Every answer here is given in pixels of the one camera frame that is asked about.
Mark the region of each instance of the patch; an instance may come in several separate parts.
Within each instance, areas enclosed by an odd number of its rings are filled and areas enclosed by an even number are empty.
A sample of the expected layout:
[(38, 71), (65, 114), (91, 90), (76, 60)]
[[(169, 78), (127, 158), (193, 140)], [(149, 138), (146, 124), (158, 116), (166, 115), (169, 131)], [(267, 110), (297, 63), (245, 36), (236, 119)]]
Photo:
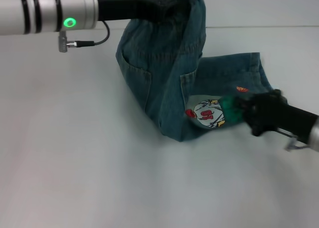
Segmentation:
[(243, 87), (237, 87), (237, 90), (240, 92), (249, 92), (247, 88), (243, 88)]
[(196, 105), (194, 110), (186, 110), (186, 115), (196, 118), (202, 125), (210, 128), (221, 127), (226, 122), (218, 100), (204, 100)]

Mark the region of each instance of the orange patch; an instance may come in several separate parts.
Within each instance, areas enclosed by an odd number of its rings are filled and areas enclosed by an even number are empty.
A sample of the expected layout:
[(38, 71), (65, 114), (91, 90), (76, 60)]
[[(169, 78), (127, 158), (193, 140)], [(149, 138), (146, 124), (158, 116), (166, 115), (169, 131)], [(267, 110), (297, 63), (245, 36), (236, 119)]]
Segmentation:
[(237, 90), (240, 92), (248, 92), (249, 91), (247, 88), (243, 88), (243, 87), (237, 87)]

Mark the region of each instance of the white surface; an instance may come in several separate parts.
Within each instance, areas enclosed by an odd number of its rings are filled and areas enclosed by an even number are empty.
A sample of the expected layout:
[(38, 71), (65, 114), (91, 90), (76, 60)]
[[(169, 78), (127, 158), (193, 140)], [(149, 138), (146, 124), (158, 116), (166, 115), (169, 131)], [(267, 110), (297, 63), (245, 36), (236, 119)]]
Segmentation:
[[(68, 54), (55, 34), (0, 38), (0, 228), (317, 228), (319, 154), (246, 125), (162, 137), (117, 66), (122, 32)], [(260, 51), (290, 103), (319, 113), (318, 34), (209, 29), (204, 56)]]
[(205, 0), (207, 26), (319, 25), (318, 0)]

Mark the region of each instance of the red patch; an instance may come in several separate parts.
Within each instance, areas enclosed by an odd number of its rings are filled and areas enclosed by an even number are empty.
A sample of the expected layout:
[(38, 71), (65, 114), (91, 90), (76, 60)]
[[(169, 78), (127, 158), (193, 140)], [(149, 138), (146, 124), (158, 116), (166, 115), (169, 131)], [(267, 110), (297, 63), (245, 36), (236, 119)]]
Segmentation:
[(186, 110), (185, 113), (186, 113), (186, 115), (188, 117), (191, 117), (191, 118), (195, 118), (196, 117), (196, 114), (191, 109)]
[(237, 87), (237, 90), (239, 92), (248, 92), (249, 91), (247, 88), (243, 88), (243, 87)]

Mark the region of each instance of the jeans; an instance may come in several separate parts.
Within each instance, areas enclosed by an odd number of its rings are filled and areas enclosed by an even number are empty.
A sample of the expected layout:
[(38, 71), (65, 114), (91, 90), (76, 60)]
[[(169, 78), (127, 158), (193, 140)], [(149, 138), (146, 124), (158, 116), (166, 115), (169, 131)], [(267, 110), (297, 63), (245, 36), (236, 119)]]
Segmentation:
[(201, 58), (206, 8), (189, 0), (190, 11), (177, 11), (161, 23), (131, 20), (116, 58), (123, 77), (144, 112), (161, 133), (177, 141), (209, 132), (185, 114), (192, 95), (241, 95), (271, 90), (258, 53)]

